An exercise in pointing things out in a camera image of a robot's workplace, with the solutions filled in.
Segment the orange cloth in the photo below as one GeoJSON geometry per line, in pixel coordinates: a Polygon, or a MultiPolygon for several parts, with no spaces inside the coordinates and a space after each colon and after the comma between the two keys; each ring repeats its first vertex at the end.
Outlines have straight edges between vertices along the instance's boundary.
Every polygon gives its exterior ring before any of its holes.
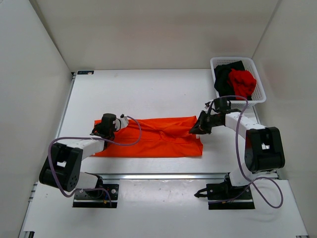
{"type": "MultiPolygon", "coordinates": [[[[96,154],[100,157],[187,157],[201,156],[203,144],[189,130],[197,118],[140,119],[142,137],[132,146],[109,144],[108,148],[96,154]]],[[[129,120],[129,125],[115,133],[114,141],[122,144],[133,143],[139,138],[139,127],[129,120]]]]}

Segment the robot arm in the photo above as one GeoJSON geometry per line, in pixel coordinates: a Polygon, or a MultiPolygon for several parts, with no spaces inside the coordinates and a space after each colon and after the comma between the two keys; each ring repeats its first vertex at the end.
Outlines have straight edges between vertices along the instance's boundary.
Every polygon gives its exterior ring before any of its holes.
{"type": "MultiPolygon", "coordinates": [[[[215,126],[224,125],[236,131],[240,111],[231,109],[226,98],[217,98],[206,103],[206,111],[202,111],[191,134],[210,134],[215,126]]],[[[276,127],[265,127],[242,116],[239,135],[246,140],[244,159],[241,161],[244,174],[254,180],[261,172],[282,168],[285,158],[279,130],[276,127]]],[[[249,183],[241,174],[240,168],[229,173],[231,186],[244,186],[249,183]]]]}
{"type": "MultiPolygon", "coordinates": [[[[104,114],[101,123],[96,124],[91,135],[108,140],[114,139],[114,133],[127,127],[129,121],[126,116],[116,118],[114,114],[104,114]]],[[[101,152],[108,144],[102,140],[77,140],[70,143],[55,143],[51,155],[57,178],[65,191],[75,188],[96,188],[102,180],[97,175],[80,172],[81,162],[87,157],[101,152]]],[[[40,172],[40,183],[57,187],[48,158],[40,172]]]]}

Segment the plastic laundry basket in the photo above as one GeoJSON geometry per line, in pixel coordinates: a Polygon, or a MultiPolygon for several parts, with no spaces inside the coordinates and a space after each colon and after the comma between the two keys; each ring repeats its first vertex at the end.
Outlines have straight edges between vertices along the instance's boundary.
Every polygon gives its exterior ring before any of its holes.
{"type": "MultiPolygon", "coordinates": [[[[257,103],[263,103],[266,100],[266,95],[257,71],[256,66],[254,65],[254,62],[250,58],[246,57],[214,57],[210,60],[210,65],[211,65],[211,71],[212,71],[212,79],[213,82],[216,81],[216,77],[214,74],[214,68],[216,68],[218,65],[222,64],[229,64],[237,61],[242,61],[243,66],[245,70],[249,71],[253,77],[257,81],[256,88],[254,89],[254,92],[251,96],[252,100],[249,101],[249,106],[254,106],[257,103]]],[[[246,102],[245,101],[231,101],[232,107],[233,108],[242,108],[245,106],[246,102]]]]}

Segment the purple cable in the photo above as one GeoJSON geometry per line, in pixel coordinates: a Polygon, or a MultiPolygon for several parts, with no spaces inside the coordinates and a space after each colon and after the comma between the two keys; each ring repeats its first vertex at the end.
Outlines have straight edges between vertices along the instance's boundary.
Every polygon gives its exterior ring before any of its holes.
{"type": "Polygon", "coordinates": [[[131,146],[131,145],[135,145],[136,143],[138,143],[141,139],[141,136],[142,136],[142,130],[141,130],[141,126],[139,124],[139,122],[137,120],[135,120],[134,118],[132,117],[129,117],[127,116],[127,118],[130,118],[132,119],[139,127],[140,129],[140,134],[139,134],[139,138],[131,143],[131,144],[121,144],[121,143],[117,143],[117,142],[114,142],[112,140],[107,140],[107,139],[103,139],[103,138],[100,138],[100,137],[73,137],[73,136],[66,136],[66,137],[60,137],[60,138],[56,138],[54,139],[50,144],[49,144],[49,149],[48,149],[48,159],[49,159],[49,164],[50,164],[50,169],[51,169],[51,172],[52,172],[52,175],[54,177],[54,180],[56,182],[56,185],[57,187],[59,188],[60,192],[65,196],[65,197],[71,197],[74,195],[74,193],[76,191],[96,191],[96,190],[102,190],[106,193],[106,195],[108,196],[109,198],[109,203],[110,203],[110,207],[111,207],[111,198],[110,198],[110,195],[109,195],[109,192],[104,189],[104,188],[85,188],[85,189],[80,189],[80,188],[77,188],[75,190],[73,190],[70,194],[67,194],[65,193],[65,191],[63,190],[59,180],[58,180],[58,177],[56,175],[56,171],[54,169],[54,166],[53,166],[53,162],[52,162],[52,155],[51,155],[51,150],[52,150],[52,146],[55,142],[59,141],[59,140],[68,140],[68,139],[76,139],[76,140],[103,140],[103,141],[106,141],[106,142],[109,142],[109,143],[112,143],[112,144],[115,144],[115,145],[119,145],[119,146],[131,146]]]}
{"type": "Polygon", "coordinates": [[[254,188],[256,189],[256,191],[259,193],[259,195],[263,198],[263,200],[272,208],[280,208],[282,205],[283,205],[283,202],[284,202],[284,197],[283,197],[283,192],[280,188],[280,186],[271,178],[267,178],[267,177],[257,177],[255,178],[254,180],[251,180],[249,179],[248,177],[246,177],[246,175],[244,174],[243,172],[243,169],[242,169],[242,165],[241,165],[241,161],[240,161],[240,155],[239,155],[239,144],[238,144],[238,138],[239,138],[239,126],[240,126],[240,121],[241,121],[241,118],[242,118],[242,114],[243,112],[247,109],[248,105],[249,105],[249,102],[248,100],[245,98],[245,97],[242,97],[242,96],[238,96],[238,95],[229,95],[229,96],[222,96],[222,97],[219,97],[219,98],[231,98],[231,97],[236,97],[236,98],[241,98],[243,99],[244,101],[246,101],[246,105],[244,106],[244,108],[242,109],[240,115],[239,115],[239,118],[238,118],[238,121],[237,121],[237,127],[236,127],[236,136],[235,136],[235,143],[236,143],[236,153],[237,153],[237,159],[238,159],[238,165],[239,165],[239,169],[240,169],[240,172],[242,174],[242,176],[244,177],[245,180],[247,180],[248,182],[250,182],[245,188],[244,190],[236,197],[234,198],[231,198],[231,199],[227,199],[227,200],[221,200],[221,201],[214,201],[214,202],[209,202],[209,203],[222,203],[222,202],[229,202],[229,201],[233,201],[235,199],[237,199],[238,197],[240,197],[246,190],[248,187],[250,187],[250,185],[253,185],[254,188]],[[256,180],[259,180],[259,179],[267,179],[269,181],[271,181],[272,183],[274,183],[276,185],[276,187],[278,188],[279,190],[279,193],[281,194],[281,202],[278,206],[273,206],[272,204],[269,203],[269,201],[264,197],[264,195],[261,193],[261,191],[259,190],[259,188],[254,184],[254,182],[256,180]]]}

